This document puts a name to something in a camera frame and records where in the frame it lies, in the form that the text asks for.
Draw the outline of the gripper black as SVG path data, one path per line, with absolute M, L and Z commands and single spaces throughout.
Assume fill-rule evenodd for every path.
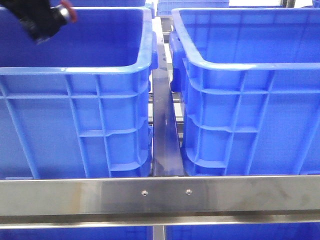
M 37 44 L 47 41 L 67 25 L 54 15 L 48 0 L 2 0 L 0 5 L 18 19 Z

